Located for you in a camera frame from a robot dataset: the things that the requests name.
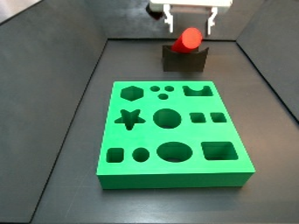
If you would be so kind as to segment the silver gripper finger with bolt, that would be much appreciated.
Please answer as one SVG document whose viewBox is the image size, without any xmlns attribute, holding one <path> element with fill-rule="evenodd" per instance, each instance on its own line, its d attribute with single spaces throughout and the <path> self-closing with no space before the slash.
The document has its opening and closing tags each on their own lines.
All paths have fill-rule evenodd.
<svg viewBox="0 0 299 224">
<path fill-rule="evenodd" d="M 174 15 L 171 14 L 171 5 L 163 5 L 164 23 L 170 26 L 170 33 L 174 33 Z"/>
</svg>

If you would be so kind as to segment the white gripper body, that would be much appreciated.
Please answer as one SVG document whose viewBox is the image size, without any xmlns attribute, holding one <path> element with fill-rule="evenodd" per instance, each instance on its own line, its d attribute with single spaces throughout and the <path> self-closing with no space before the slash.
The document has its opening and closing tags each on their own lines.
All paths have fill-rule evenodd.
<svg viewBox="0 0 299 224">
<path fill-rule="evenodd" d="M 218 9 L 226 11 L 234 0 L 148 0 L 150 10 L 163 12 L 164 6 L 171 7 L 176 12 L 198 12 Z"/>
</svg>

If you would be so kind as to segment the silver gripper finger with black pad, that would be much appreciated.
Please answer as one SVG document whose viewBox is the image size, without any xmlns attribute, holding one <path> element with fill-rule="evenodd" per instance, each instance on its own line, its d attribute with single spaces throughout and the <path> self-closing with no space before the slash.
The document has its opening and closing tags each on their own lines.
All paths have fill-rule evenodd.
<svg viewBox="0 0 299 224">
<path fill-rule="evenodd" d="M 218 7 L 211 7 L 210 17 L 207 20 L 207 35 L 211 35 L 211 27 L 215 25 L 215 17 L 218 16 L 219 9 Z"/>
</svg>

